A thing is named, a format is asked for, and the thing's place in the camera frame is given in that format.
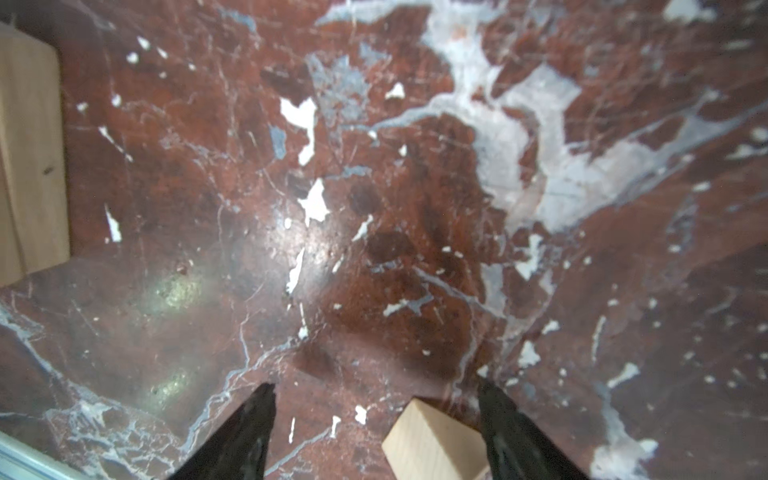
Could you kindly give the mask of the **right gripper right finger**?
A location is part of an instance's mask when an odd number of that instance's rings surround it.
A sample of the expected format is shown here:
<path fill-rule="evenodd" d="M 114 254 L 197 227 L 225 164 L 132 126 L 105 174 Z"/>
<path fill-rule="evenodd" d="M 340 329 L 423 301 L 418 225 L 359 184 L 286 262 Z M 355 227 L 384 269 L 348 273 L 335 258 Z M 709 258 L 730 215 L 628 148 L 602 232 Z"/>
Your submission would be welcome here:
<path fill-rule="evenodd" d="M 481 434 L 494 479 L 585 479 L 565 455 L 497 385 L 478 386 Z"/>

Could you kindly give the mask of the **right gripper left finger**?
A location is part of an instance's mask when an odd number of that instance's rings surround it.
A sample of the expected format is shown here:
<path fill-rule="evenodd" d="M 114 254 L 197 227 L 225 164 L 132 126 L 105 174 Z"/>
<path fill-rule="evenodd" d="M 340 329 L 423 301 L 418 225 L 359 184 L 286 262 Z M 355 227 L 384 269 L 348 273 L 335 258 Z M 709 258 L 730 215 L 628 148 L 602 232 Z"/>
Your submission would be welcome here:
<path fill-rule="evenodd" d="M 169 479 L 263 479 L 276 413 L 275 384 L 262 383 Z"/>

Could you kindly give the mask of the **small wood cube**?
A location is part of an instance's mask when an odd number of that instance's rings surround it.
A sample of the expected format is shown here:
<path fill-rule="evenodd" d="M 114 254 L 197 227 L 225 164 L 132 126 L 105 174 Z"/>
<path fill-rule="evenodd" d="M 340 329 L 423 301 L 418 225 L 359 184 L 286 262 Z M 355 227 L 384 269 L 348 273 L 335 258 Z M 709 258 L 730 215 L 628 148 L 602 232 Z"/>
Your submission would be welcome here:
<path fill-rule="evenodd" d="M 414 398 L 382 442 L 397 479 L 483 479 L 490 471 L 481 434 Z"/>

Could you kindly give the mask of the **wood block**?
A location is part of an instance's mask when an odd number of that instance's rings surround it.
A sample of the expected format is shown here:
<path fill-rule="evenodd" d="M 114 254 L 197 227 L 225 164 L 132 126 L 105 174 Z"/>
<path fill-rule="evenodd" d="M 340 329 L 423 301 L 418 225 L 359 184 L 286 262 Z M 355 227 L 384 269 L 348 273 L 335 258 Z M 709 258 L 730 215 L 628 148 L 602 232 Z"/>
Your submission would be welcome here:
<path fill-rule="evenodd" d="M 50 45 L 1 25 L 1 285 L 70 258 L 60 68 Z"/>

